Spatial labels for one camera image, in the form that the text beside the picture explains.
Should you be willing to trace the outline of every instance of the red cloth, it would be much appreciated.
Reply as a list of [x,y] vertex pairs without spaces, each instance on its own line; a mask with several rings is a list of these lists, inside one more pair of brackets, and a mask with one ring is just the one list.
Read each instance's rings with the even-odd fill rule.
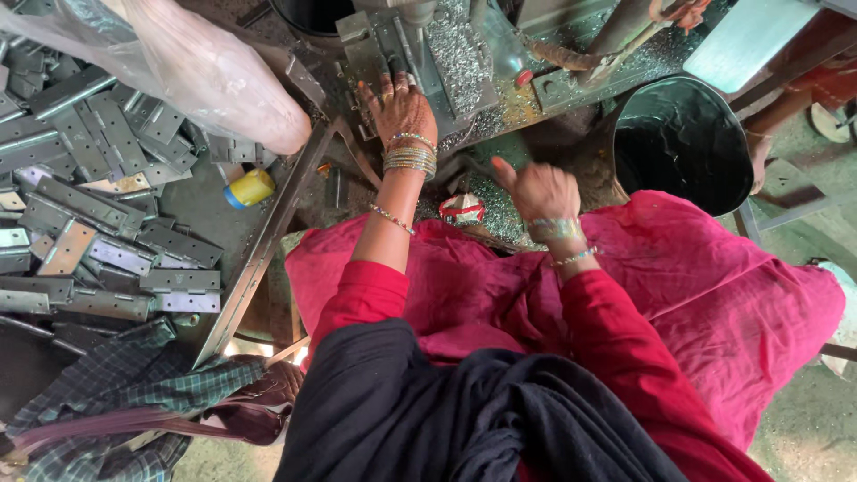
[[[309,233],[286,259],[314,338],[364,219]],[[659,192],[636,192],[628,204],[582,221],[604,250],[604,271],[657,331],[719,432],[745,450],[774,392],[836,330],[844,295],[833,275],[790,267],[690,202]],[[577,354],[578,320],[563,320],[547,253],[499,258],[442,222],[415,230],[403,316],[433,360],[454,362],[484,347]]]

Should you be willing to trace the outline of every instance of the plastic bottle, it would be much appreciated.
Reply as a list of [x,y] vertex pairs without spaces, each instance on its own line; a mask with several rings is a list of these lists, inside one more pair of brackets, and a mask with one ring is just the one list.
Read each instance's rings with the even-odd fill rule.
[[529,83],[533,73],[525,65],[530,51],[515,36],[512,23],[502,12],[489,5],[482,27],[485,41],[491,49],[494,78],[514,80],[519,87]]

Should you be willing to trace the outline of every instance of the plaid cloth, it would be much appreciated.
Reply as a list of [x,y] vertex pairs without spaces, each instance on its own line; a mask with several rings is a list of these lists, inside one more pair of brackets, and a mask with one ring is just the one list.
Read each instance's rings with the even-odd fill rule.
[[[66,368],[42,394],[30,401],[7,427],[15,437],[25,431],[119,408],[154,407],[190,413],[216,405],[265,373],[264,358],[230,360],[215,356],[189,371],[167,322],[120,334],[95,347]],[[36,449],[24,472],[28,481],[168,481],[191,437],[167,434],[131,453],[108,452],[138,433],[70,437]]]

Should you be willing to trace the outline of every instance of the white plastic sack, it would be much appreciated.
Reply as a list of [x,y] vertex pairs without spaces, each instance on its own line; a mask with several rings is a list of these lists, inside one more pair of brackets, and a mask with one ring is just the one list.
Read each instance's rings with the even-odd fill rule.
[[278,154],[307,141],[307,114],[235,35],[173,0],[105,2],[115,11],[100,0],[57,0],[43,17],[0,3],[0,30],[94,63],[213,134],[243,136]]

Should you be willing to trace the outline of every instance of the woman's left hand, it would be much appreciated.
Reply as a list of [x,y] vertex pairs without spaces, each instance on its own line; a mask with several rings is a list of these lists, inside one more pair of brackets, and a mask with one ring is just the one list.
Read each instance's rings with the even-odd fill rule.
[[396,73],[395,83],[389,74],[381,76],[381,100],[378,100],[366,82],[360,81],[357,88],[375,118],[375,128],[385,149],[410,147],[419,143],[405,138],[394,141],[392,146],[388,145],[393,136],[403,132],[426,137],[437,145],[437,123],[429,100],[416,84],[409,84],[405,72]]

